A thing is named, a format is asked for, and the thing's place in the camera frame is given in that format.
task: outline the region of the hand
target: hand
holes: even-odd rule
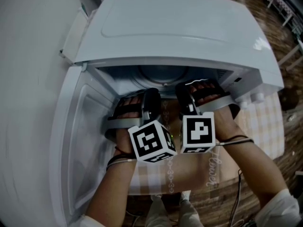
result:
[[[129,104],[139,104],[141,103],[141,98],[136,96],[132,98],[128,98],[124,101],[119,107]],[[118,119],[123,118],[138,118],[138,112],[125,113],[123,115],[118,116]],[[127,129],[118,129],[116,130],[116,141],[117,147],[125,153],[133,153],[133,146],[129,136]]]
[[[206,84],[205,82],[194,83],[190,85],[189,90],[191,93],[193,93],[197,91],[197,89],[202,89],[205,87],[214,87],[214,85],[212,83]],[[217,94],[207,96],[198,100],[198,104],[203,105],[218,98],[220,98],[220,95]],[[225,106],[214,111],[214,127],[216,138],[221,142],[236,135],[245,135],[241,128],[233,120],[229,106]]]

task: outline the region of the forearm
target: forearm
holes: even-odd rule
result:
[[[262,207],[287,188],[279,168],[254,143],[229,145],[225,149],[240,167],[248,186],[258,197]]]
[[[106,227],[122,226],[134,168],[135,162],[111,166],[91,200],[86,215]]]

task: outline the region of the white sleeve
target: white sleeve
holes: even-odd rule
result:
[[[80,227],[105,227],[91,217],[84,216],[80,222]]]
[[[298,201],[284,189],[261,209],[255,221],[257,227],[296,227],[301,221]]]

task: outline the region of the pants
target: pants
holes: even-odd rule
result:
[[[146,227],[171,227],[168,214],[161,198],[156,198],[146,219]],[[183,200],[180,206],[179,227],[203,227],[199,215],[188,200]]]

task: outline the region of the white washing machine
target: white washing machine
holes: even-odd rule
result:
[[[50,187],[60,226],[75,223],[114,145],[106,119],[142,88],[176,98],[175,85],[213,78],[245,108],[283,88],[272,49],[248,9],[231,0],[104,0],[80,10],[61,51],[72,65],[55,111]]]

